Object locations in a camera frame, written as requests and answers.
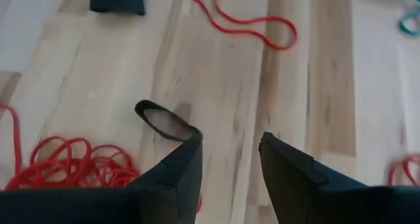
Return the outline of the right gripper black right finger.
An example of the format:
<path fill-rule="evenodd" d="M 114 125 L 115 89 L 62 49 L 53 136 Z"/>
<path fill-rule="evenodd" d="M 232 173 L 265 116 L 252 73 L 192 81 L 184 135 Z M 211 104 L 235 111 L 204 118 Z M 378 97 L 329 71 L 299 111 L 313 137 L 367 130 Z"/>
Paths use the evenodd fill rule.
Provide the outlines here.
<path fill-rule="evenodd" d="M 418 223 L 419 188 L 368 186 L 265 132 L 262 174 L 281 224 Z"/>

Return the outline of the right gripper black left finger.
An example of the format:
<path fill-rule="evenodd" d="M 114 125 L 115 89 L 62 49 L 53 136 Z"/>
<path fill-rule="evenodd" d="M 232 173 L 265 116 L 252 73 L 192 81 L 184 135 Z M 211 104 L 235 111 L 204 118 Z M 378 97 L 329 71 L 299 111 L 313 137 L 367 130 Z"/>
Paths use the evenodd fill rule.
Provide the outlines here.
<path fill-rule="evenodd" d="M 200 208 L 202 136 L 193 135 L 144 174 L 123 150 L 123 162 L 93 157 L 72 142 L 42 162 L 32 161 L 1 191 L 2 223 L 194 223 Z"/>

